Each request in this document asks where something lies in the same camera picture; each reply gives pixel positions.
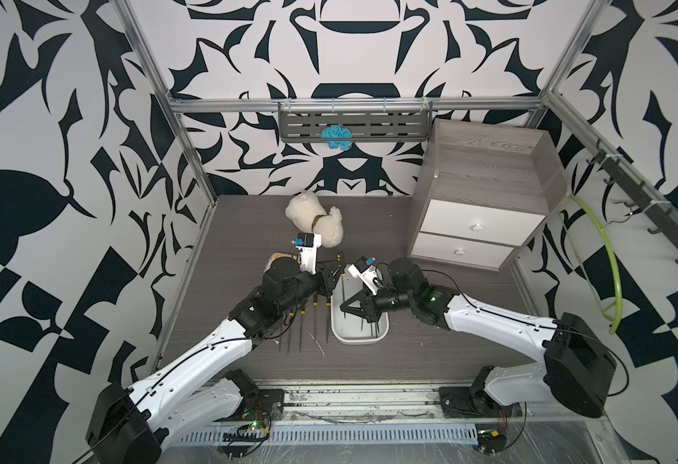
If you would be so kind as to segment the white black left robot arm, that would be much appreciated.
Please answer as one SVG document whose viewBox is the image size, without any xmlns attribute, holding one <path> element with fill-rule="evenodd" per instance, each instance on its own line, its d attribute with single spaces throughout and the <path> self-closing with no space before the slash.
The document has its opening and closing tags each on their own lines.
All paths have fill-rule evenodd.
<svg viewBox="0 0 678 464">
<path fill-rule="evenodd" d="M 259 389 L 232 364 L 280 338 L 315 295 L 330 297 L 344 268 L 331 260 L 305 271 L 290 257 L 275 259 L 261 285 L 185 354 L 127 388 L 106 388 L 85 437 L 96 460 L 155 463 L 190 432 L 252 408 Z"/>
</svg>

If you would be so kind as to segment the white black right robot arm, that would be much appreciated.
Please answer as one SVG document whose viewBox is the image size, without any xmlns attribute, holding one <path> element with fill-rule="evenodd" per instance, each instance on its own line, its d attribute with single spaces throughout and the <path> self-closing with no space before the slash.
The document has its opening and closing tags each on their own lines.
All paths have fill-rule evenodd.
<svg viewBox="0 0 678 464">
<path fill-rule="evenodd" d="M 476 301 L 458 287 L 431 284 L 407 258 L 381 273 L 374 259 L 348 266 L 362 290 L 342 303 L 341 311 L 376 323 L 387 312 L 410 311 L 422 323 L 472 334 L 517 351 L 529 362 L 517 367 L 482 367 L 459 400 L 454 414 L 493 417 L 515 405 L 556 401 L 583 417 L 603 415 L 617 370 L 617 356 L 582 318 L 564 313 L 536 317 Z"/>
</svg>

